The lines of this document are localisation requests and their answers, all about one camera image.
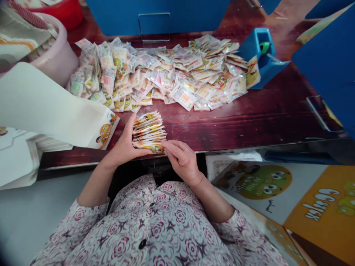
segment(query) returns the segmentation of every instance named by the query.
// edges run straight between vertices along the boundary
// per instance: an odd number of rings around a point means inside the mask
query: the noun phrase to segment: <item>dark wooden tabletop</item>
[[[188,40],[207,33],[232,41],[243,41],[256,27],[270,29],[276,57],[290,60],[300,48],[296,38],[309,29],[313,22],[302,21],[318,0],[283,0],[276,12],[267,16],[262,9],[251,8],[246,0],[231,0],[220,27],[214,32],[172,34],[170,41],[143,43],[140,36],[124,36],[133,47],[168,48],[180,43],[188,46]],[[68,41],[77,55],[80,49],[74,42],[87,38],[101,43],[112,40],[97,26],[89,9],[84,8],[84,20],[78,28],[68,32]],[[161,100],[153,100],[152,106],[144,106],[138,112],[159,110],[166,127],[168,139],[186,142],[195,151],[216,151],[240,149],[312,141],[335,139],[336,133],[323,130],[314,114],[305,103],[306,97],[317,95],[293,63],[271,80],[264,89],[250,89],[248,93],[231,104],[213,111],[186,111],[178,103],[165,105]],[[122,134],[125,122],[131,112],[118,113],[121,118],[108,146],[110,150]],[[41,168],[73,166],[99,162],[107,151],[74,147],[70,151],[44,153]]]

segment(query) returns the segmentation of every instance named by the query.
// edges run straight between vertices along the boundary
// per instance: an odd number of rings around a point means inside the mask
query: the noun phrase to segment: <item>hand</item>
[[[140,156],[153,154],[149,149],[136,149],[132,144],[133,124],[136,114],[133,113],[128,119],[122,136],[113,149],[104,157],[102,163],[109,168],[116,169],[118,166]]]
[[[197,166],[196,153],[186,143],[178,140],[162,141],[161,143],[174,171],[188,186],[196,186],[205,178]]]

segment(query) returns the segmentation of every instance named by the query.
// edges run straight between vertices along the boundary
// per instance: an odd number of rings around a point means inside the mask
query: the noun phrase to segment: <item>pink floral pattern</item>
[[[181,182],[145,175],[107,206],[75,201],[31,265],[287,265],[238,210],[209,222]]]

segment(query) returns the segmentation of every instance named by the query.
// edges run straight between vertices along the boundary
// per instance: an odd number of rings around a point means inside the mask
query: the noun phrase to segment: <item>green tape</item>
[[[270,43],[269,42],[261,42],[259,44],[259,46],[260,46],[260,50],[261,50],[260,56],[262,56],[262,55],[266,54],[267,50],[269,50]]]

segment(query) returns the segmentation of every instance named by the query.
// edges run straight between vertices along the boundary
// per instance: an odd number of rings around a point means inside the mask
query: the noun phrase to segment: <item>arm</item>
[[[177,140],[162,141],[162,145],[173,169],[200,199],[210,220],[222,223],[230,219],[234,208],[199,171],[196,153],[186,143]]]
[[[135,149],[132,145],[135,118],[134,113],[127,121],[118,142],[96,166],[80,196],[31,265],[63,263],[91,228],[105,216],[108,206],[108,189],[116,168],[138,156],[152,154],[151,150]]]
[[[276,249],[235,210],[199,171],[195,152],[181,141],[162,141],[175,172],[202,202],[211,224],[241,265],[287,265]]]
[[[108,189],[116,168],[136,157],[152,154],[148,149],[135,149],[132,145],[133,124],[136,114],[128,119],[122,136],[103,158],[82,190],[78,204],[93,207],[107,202]]]

